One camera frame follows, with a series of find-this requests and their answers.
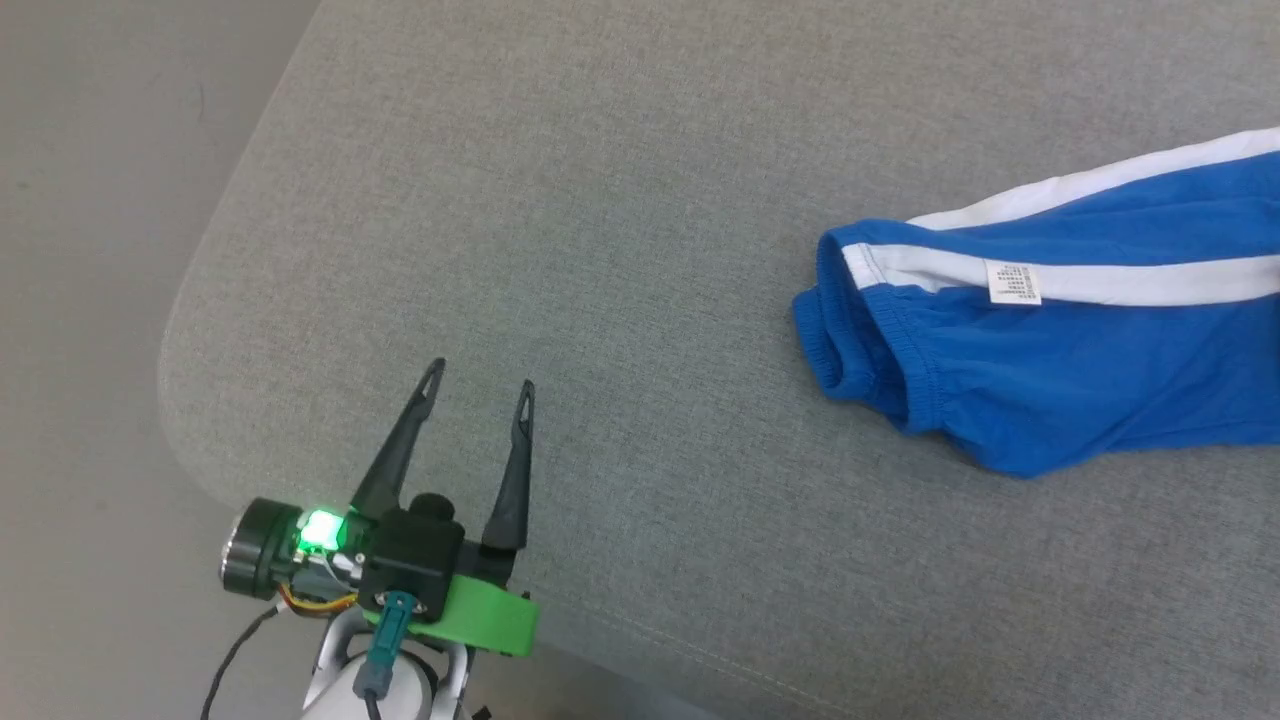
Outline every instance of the floor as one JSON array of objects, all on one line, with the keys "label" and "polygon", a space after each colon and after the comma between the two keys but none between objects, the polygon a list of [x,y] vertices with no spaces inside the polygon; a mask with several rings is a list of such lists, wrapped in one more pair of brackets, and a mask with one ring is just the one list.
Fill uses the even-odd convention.
[{"label": "floor", "polygon": [[[316,0],[0,3],[0,697],[6,717],[192,717],[260,610],[233,509],[157,424],[169,304]],[[291,717],[319,628],[266,625],[215,717]],[[495,717],[708,717],[581,660],[483,659]]]}]

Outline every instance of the white stripe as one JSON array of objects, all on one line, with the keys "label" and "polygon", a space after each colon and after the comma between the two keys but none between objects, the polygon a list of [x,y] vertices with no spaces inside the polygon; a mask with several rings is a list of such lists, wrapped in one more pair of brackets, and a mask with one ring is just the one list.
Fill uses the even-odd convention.
[{"label": "white stripe", "polygon": [[1024,184],[960,210],[932,213],[908,222],[936,231],[1004,223],[1034,215],[1128,182],[1199,165],[1242,160],[1277,150],[1280,150],[1280,127],[1238,132],[1199,145],[1152,152],[1094,170]]},{"label": "white stripe", "polygon": [[[890,283],[945,287],[987,287],[982,258],[915,245],[844,247],[845,263],[859,288]],[[1169,307],[1240,302],[1280,292],[1280,255],[1204,260],[1174,265],[1030,265],[1046,300],[1097,305]]]}]

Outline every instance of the yellow wire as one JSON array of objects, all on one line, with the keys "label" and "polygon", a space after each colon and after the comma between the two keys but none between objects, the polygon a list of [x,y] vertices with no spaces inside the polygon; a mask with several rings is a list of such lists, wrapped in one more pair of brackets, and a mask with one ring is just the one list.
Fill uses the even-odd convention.
[{"label": "yellow wire", "polygon": [[349,607],[352,603],[356,602],[356,593],[344,594],[332,602],[307,602],[305,600],[298,600],[297,597],[294,597],[293,592],[289,589],[289,585],[285,585],[283,583],[280,584],[280,594],[284,596],[285,602],[288,602],[291,607],[294,607],[297,610],[305,610],[307,612],[333,612],[334,610],[343,610],[346,607]]}]

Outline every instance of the black cable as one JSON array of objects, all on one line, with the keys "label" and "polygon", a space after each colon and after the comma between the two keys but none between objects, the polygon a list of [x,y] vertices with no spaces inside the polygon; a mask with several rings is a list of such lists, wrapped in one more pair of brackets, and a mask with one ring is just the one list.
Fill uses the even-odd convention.
[{"label": "black cable", "polygon": [[369,711],[369,720],[383,720],[383,714],[378,710],[378,696],[374,691],[365,693],[365,710]]},{"label": "black cable", "polygon": [[227,651],[227,657],[223,659],[223,664],[219,665],[218,671],[214,673],[214,682],[209,685],[209,697],[205,698],[205,707],[200,711],[200,720],[209,720],[209,711],[214,707],[214,696],[218,694],[218,685],[223,683],[223,674],[225,674],[227,669],[230,667],[232,660],[236,660],[236,652],[239,650],[239,646],[244,644],[244,641],[256,633],[257,629],[262,626],[262,623],[266,623],[279,614],[280,607],[273,605],[270,610],[259,615],[252,623],[250,623],[248,628],[244,628],[244,632],[241,633],[241,637],[236,638],[236,642],[232,643],[232,648]]}]

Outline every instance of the blue fabric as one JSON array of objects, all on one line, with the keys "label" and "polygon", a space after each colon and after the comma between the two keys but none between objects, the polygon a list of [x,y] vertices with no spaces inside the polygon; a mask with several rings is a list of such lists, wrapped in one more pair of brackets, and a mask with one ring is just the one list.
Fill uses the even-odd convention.
[{"label": "blue fabric", "polygon": [[1020,477],[1110,450],[1280,441],[1280,296],[1133,307],[993,305],[984,287],[856,288],[841,249],[915,245],[1046,265],[1280,252],[1280,154],[1137,181],[1020,220],[832,229],[796,327],[824,392],[906,433],[942,430]]}]

